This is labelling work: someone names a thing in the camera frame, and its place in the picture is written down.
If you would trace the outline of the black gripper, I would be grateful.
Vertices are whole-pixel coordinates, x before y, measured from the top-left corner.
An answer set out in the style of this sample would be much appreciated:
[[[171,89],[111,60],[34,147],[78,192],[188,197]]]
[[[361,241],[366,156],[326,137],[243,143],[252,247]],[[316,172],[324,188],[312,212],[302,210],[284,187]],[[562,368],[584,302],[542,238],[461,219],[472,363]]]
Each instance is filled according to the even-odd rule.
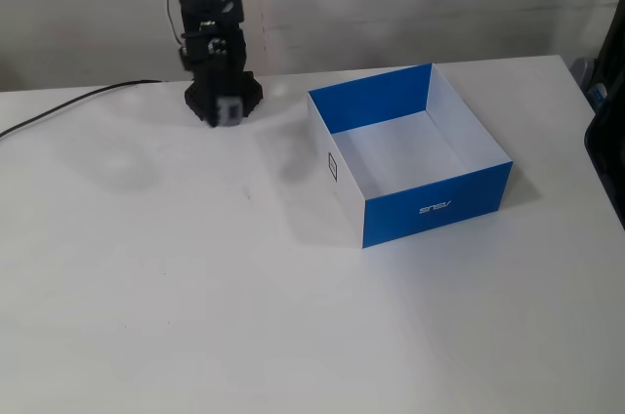
[[[217,97],[241,98],[245,66],[245,39],[240,27],[204,27],[183,34],[179,51],[183,67],[194,75],[196,114],[210,127],[220,124]]]

